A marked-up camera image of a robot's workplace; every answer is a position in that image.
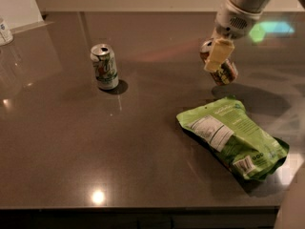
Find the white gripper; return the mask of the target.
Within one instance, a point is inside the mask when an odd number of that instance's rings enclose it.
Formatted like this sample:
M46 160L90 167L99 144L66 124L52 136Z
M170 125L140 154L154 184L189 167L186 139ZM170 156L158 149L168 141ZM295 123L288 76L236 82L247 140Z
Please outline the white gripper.
M234 50L234 42L230 39L238 39L247 35L261 14L261 11L247 11L232 0L225 0L214 20L213 38L216 39L212 43L205 63L207 72L215 73L220 69Z

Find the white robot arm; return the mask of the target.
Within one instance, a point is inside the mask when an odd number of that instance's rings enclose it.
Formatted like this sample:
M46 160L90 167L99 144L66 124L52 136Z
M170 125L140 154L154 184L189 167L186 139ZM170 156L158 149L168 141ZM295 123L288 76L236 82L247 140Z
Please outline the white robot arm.
M247 35L261 17L270 0L225 0L216 14L212 47L205 70L218 71L234 50L234 41ZM305 7L305 0L298 0Z

